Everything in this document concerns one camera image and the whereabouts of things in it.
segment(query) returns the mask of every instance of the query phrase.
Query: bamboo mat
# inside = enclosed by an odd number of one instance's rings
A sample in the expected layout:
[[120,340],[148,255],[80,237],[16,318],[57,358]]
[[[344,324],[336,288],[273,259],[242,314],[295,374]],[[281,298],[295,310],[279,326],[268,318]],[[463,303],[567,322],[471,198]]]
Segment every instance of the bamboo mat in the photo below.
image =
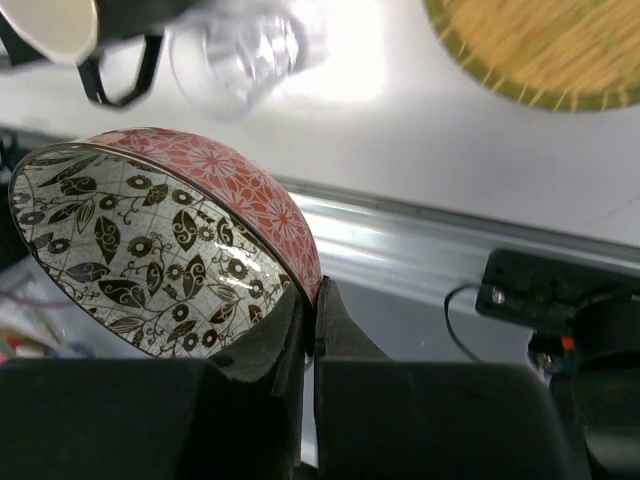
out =
[[640,102],[640,0],[424,0],[482,85],[560,111]]

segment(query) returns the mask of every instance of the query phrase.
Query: glass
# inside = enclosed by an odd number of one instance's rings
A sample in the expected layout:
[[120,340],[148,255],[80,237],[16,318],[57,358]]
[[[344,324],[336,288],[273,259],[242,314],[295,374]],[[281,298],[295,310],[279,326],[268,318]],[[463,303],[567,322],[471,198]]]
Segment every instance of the glass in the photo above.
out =
[[221,120],[246,115],[290,75],[301,30],[286,12],[195,12],[176,26],[169,47],[184,96]]

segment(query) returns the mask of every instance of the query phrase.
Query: red floral pattern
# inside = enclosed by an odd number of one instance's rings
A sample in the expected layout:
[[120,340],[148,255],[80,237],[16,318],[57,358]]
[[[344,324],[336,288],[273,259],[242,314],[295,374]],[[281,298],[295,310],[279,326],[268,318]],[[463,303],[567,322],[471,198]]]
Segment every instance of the red floral pattern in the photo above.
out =
[[298,206],[262,168],[221,143],[160,128],[116,130],[79,142],[144,157],[209,192],[262,235],[315,306],[322,280],[315,241]]

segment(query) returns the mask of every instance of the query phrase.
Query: bowl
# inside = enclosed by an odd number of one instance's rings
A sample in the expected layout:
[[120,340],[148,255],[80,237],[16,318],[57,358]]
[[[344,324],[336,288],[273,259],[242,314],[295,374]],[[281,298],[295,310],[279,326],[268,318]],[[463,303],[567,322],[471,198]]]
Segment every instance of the bowl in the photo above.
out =
[[27,155],[10,185],[29,251],[91,318],[158,358],[208,358],[293,283],[321,282],[302,213],[264,170],[204,137],[118,130]]

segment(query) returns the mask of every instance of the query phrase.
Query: mug handle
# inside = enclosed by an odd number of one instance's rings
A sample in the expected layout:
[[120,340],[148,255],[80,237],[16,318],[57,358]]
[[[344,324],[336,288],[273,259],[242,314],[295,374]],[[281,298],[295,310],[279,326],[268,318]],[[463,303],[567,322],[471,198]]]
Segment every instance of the mug handle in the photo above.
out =
[[144,52],[142,53],[142,61],[140,62],[136,83],[131,91],[116,100],[110,100],[104,90],[104,85],[100,78],[100,58],[89,57],[85,60],[78,66],[78,72],[80,73],[80,79],[87,98],[106,107],[123,108],[145,95],[153,84],[162,51],[162,40],[163,35],[145,35]]

